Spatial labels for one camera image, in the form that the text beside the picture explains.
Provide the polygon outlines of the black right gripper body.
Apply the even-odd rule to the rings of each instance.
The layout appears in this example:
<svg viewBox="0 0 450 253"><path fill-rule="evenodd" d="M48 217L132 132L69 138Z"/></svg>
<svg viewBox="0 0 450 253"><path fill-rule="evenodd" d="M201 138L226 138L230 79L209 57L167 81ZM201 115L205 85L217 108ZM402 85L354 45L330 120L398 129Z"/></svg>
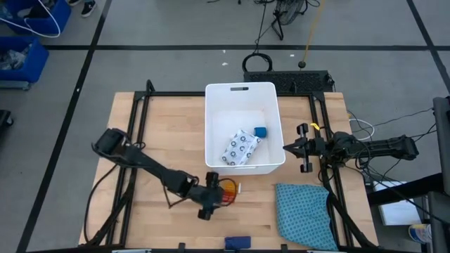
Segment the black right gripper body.
<svg viewBox="0 0 450 253"><path fill-rule="evenodd" d="M318 156L320 157L326 149L326 143L323 138L313 138L308 139L307 133L309 132L309 125L307 123L303 123L297 126L297 133L300 137L304 138L304 157L303 163L300 165L300 171L302 173L309 173L313 171L312 163L309 161L309 156Z"/></svg>

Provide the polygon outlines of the orange pill bottle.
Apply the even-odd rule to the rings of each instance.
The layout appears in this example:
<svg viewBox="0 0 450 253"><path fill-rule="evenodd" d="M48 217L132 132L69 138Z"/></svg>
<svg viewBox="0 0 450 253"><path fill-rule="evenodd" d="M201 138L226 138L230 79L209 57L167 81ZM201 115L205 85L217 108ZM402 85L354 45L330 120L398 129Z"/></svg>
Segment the orange pill bottle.
<svg viewBox="0 0 450 253"><path fill-rule="evenodd" d="M241 183L237 183L238 184L238 190L224 190L223 188L223 195L235 195L237 197L237 195L241 192Z"/></svg>

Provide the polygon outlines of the clear package with circle print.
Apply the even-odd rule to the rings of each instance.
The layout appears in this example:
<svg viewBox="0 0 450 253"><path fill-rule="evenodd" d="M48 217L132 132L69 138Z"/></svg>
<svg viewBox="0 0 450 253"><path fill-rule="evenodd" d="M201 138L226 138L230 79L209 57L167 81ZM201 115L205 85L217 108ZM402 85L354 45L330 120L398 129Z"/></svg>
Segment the clear package with circle print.
<svg viewBox="0 0 450 253"><path fill-rule="evenodd" d="M245 165L261 141L260 137L239 129L221 155L221 161L228 166Z"/></svg>

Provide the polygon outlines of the white perforated plastic basket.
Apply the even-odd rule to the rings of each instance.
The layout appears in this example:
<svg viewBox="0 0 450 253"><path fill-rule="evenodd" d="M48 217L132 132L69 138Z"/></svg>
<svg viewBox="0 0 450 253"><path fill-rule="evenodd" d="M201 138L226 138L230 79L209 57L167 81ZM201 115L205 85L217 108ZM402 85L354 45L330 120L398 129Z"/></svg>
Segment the white perforated plastic basket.
<svg viewBox="0 0 450 253"><path fill-rule="evenodd" d="M236 132L254 135L266 127L267 137L247 164L228 166L221 155ZM205 164L221 175L269 174L285 162L283 131L275 86L271 82L209 84L205 88Z"/></svg>

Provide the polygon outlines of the blue storage bin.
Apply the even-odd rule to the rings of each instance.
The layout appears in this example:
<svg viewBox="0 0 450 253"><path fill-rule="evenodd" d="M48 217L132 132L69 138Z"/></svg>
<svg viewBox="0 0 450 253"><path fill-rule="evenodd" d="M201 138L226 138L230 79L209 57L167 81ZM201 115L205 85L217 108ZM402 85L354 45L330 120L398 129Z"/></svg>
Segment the blue storage bin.
<svg viewBox="0 0 450 253"><path fill-rule="evenodd" d="M41 77L49 52L36 37L0 37L0 53L29 47L24 65L18 70L0 70L0 89L29 90Z"/></svg>
<svg viewBox="0 0 450 253"><path fill-rule="evenodd" d="M6 25L16 34L60 34L71 14L66 0L6 0Z"/></svg>

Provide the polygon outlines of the blue-purple knitted cloth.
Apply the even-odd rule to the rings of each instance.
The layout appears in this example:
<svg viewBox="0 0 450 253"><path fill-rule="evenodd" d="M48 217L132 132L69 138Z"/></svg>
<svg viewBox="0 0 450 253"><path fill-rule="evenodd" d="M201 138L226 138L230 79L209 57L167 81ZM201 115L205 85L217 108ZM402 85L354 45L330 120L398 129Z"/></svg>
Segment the blue-purple knitted cloth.
<svg viewBox="0 0 450 253"><path fill-rule="evenodd" d="M233 236L224 238L225 250L250 249L251 246L252 238L250 236Z"/></svg>

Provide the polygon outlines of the black perforated box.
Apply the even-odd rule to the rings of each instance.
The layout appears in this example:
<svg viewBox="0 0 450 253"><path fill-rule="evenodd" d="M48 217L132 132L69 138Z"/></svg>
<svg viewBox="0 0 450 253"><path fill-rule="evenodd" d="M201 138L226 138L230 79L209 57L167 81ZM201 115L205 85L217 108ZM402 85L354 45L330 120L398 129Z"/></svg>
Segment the black perforated box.
<svg viewBox="0 0 450 253"><path fill-rule="evenodd" d="M279 93L333 92L334 80L326 70L245 72L245 82L271 82Z"/></svg>

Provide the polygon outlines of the teal patterned cloth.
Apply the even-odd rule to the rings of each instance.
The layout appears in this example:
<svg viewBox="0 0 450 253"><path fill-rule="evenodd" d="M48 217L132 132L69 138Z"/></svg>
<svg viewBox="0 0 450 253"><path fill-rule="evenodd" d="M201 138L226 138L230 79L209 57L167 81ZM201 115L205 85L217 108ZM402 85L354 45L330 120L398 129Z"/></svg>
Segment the teal patterned cloth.
<svg viewBox="0 0 450 253"><path fill-rule="evenodd" d="M278 183L275 186L278 234L313 249L336 251L327 209L329 192L321 186Z"/></svg>

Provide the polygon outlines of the black metal beam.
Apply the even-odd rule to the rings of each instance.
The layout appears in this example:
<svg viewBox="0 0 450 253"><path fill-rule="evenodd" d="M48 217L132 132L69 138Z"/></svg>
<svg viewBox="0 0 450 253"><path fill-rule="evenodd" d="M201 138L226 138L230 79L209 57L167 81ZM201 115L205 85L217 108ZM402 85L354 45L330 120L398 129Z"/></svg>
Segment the black metal beam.
<svg viewBox="0 0 450 253"><path fill-rule="evenodd" d="M420 197L430 192L450 195L450 174L438 173L399 186L386 186L383 190L369 193L367 197L370 206L378 206Z"/></svg>

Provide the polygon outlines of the white box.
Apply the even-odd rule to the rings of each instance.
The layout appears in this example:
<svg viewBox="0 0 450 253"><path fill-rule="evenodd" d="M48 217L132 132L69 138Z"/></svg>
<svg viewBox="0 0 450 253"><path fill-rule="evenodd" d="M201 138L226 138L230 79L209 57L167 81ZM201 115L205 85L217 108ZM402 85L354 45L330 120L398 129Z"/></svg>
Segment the white box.
<svg viewBox="0 0 450 253"><path fill-rule="evenodd" d="M401 200L384 205L378 205L382 224L384 226L409 226L420 224L421 219L417 208L408 201Z"/></svg>

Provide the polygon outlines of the black floor fan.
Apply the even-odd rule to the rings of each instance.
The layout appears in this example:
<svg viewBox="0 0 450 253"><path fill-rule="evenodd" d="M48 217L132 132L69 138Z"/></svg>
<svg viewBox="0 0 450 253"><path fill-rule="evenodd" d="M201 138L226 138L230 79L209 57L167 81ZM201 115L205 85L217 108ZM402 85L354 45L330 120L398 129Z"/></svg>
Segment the black floor fan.
<svg viewBox="0 0 450 253"><path fill-rule="evenodd" d="M308 7L308 0L276 0L271 28L281 41L284 39L283 26L290 25L298 15L304 15Z"/></svg>

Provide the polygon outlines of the white labelled canister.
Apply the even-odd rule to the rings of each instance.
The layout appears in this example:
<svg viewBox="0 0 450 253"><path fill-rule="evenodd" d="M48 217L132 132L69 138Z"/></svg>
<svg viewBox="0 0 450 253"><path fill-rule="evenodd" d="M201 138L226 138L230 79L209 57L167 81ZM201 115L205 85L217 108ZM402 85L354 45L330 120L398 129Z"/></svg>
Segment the white labelled canister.
<svg viewBox="0 0 450 253"><path fill-rule="evenodd" d="M409 226L408 233L414 242L427 244L432 242L432 231L430 224L413 224Z"/></svg>

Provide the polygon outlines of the clear plastic bags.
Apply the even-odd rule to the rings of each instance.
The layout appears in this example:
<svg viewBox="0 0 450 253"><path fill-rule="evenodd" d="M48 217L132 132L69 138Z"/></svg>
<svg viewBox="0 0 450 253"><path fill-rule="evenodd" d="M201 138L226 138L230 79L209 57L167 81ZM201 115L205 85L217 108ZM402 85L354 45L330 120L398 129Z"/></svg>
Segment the clear plastic bags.
<svg viewBox="0 0 450 253"><path fill-rule="evenodd" d="M27 47L22 51L7 50L0 53L0 70L18 70L27 58L30 48Z"/></svg>

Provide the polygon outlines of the black table frame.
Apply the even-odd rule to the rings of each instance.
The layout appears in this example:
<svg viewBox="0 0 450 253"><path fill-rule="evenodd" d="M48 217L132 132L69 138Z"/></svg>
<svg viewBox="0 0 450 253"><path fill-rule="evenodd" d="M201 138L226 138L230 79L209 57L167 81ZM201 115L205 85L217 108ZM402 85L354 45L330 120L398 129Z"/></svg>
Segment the black table frame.
<svg viewBox="0 0 450 253"><path fill-rule="evenodd" d="M143 102L139 92L118 92L112 102L108 127L127 130L134 94L138 96L133 141L138 135ZM205 95L204 92L166 92L151 94L146 124L143 127L144 153L173 169L187 171L205 183L211 169L205 164ZM279 96L278 109L284 143L292 143L299 136L296 126L312 119L309 98ZM350 132L349 117L342 93L324 93L331 129ZM139 170L131 201L128 225L124 211L115 223L111 244L124 242L126 248L175 249L180 242L188 249L223 249L226 236L252 238L251 250L277 249L287 245L289 250L307 249L288 242L278 235L276 227L275 184L319 185L318 158L312 157L314 173L301 174L300 162L285 153L285 163L269 174L232 176L241 183L241 193L230 207L214 211L210 221L197 217L199 205L182 202L168 209L159 180ZM104 224L113 206L120 169L116 168L96 189L88 217L90 236ZM340 172L346 208L364 235L378 244L373 219L361 174L351 169Z"/></svg>

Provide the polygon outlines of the grey metal post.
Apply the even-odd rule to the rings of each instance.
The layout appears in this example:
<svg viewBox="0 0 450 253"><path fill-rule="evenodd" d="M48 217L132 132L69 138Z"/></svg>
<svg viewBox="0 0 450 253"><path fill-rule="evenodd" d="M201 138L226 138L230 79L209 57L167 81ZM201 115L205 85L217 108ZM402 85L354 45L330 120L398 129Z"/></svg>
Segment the grey metal post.
<svg viewBox="0 0 450 253"><path fill-rule="evenodd" d="M450 96L433 99L444 192L450 195Z"/></svg>

